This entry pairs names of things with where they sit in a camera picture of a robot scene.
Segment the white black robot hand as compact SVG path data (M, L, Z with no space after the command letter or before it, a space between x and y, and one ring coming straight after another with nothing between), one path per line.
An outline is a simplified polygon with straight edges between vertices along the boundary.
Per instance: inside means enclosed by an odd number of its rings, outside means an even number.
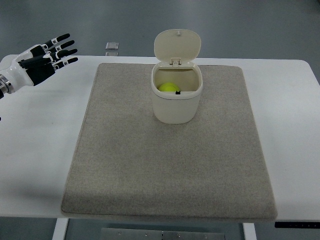
M77 53L68 50L75 41L60 44L70 37L69 33L36 44L13 58L10 65L0 71L0 90L12 94L25 86L37 86L53 76L56 71L78 61L77 57L67 59Z

